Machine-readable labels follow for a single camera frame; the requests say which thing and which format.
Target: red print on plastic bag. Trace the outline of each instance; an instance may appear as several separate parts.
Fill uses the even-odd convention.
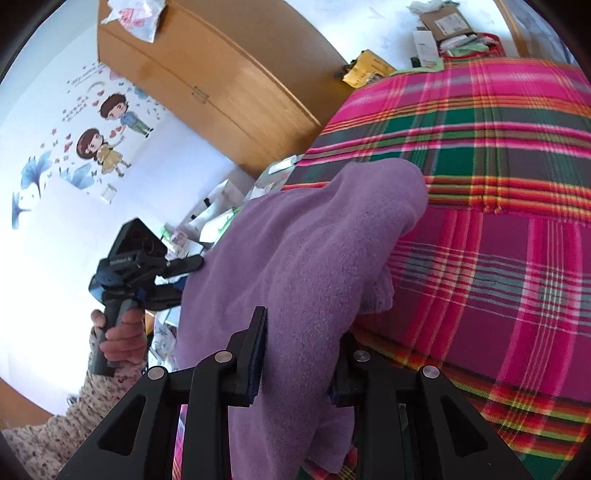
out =
[[[125,28],[143,27],[144,19],[134,20],[134,12],[134,8],[124,8],[123,10],[119,10],[119,22],[121,25]]]

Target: red plastic container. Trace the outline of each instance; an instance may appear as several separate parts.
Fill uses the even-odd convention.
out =
[[[506,57],[507,54],[505,49],[503,48],[503,44],[501,43],[501,39],[493,34],[493,33],[479,33],[478,35],[485,35],[487,37],[492,38],[495,40],[497,45],[494,45],[489,48],[489,51],[476,51],[474,53],[470,53],[469,55],[464,55],[461,57],[450,57],[449,55],[442,53],[441,57],[444,61],[452,61],[452,60],[466,60],[466,59],[484,59],[488,57]]]

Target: brown hair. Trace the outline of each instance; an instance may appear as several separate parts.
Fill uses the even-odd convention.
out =
[[[96,128],[89,128],[86,132],[82,134],[80,139],[78,140],[78,144],[76,145],[76,153],[80,158],[84,158],[85,160],[90,160],[91,158],[96,159],[96,152],[87,152],[88,146],[92,139],[95,137],[96,134],[99,134],[98,129]]]
[[[101,117],[106,119],[109,115],[109,112],[120,103],[127,104],[127,98],[125,98],[125,95],[121,95],[120,93],[114,93],[113,95],[110,95],[110,97],[108,97],[107,100],[105,100],[100,106]]]

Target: bed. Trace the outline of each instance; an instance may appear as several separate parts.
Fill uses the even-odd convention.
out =
[[[350,161],[422,169],[429,207],[390,256],[394,306],[353,332],[398,366],[440,366],[536,480],[591,427],[590,132],[579,69],[455,62],[356,91],[284,186],[322,187]],[[301,479],[353,479],[355,462]]]

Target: purple towel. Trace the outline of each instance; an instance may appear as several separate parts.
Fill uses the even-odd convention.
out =
[[[349,163],[321,189],[249,202],[189,278],[181,368],[223,350],[257,305],[269,311],[259,396],[229,412],[235,480],[291,480],[305,458],[340,469],[353,413],[326,395],[339,339],[360,309],[391,305],[387,258],[426,206],[423,175],[411,163]]]

